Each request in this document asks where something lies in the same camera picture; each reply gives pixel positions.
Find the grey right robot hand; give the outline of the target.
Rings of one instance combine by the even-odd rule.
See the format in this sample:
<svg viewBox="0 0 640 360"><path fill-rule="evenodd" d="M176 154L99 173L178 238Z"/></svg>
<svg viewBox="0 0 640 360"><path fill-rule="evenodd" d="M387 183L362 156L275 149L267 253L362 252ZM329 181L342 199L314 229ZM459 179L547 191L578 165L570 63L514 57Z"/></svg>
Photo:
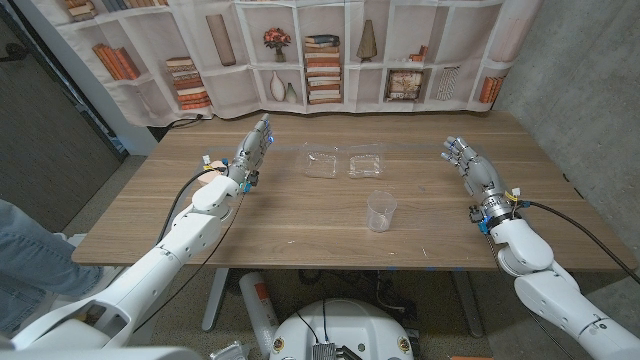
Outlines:
<svg viewBox="0 0 640 360"><path fill-rule="evenodd" d="M489 160L461 137L449 136L444 147L448 152L441 156L457 169L465 189L477 202L470 207L469 217L482 233L488 234L503 221L517 218L515 201L506 195L506 188Z"/></svg>

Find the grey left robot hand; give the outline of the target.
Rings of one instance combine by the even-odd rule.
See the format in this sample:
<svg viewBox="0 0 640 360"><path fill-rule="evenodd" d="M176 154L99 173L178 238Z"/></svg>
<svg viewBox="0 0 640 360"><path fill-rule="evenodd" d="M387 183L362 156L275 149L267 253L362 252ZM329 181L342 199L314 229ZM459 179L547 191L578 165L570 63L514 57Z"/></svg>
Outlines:
<svg viewBox="0 0 640 360"><path fill-rule="evenodd" d="M240 185L246 182L252 186L257 185L256 172L263 162L268 147L274 141L269 119L269 114L262 116L238 145L233 161L229 165L227 176Z"/></svg>

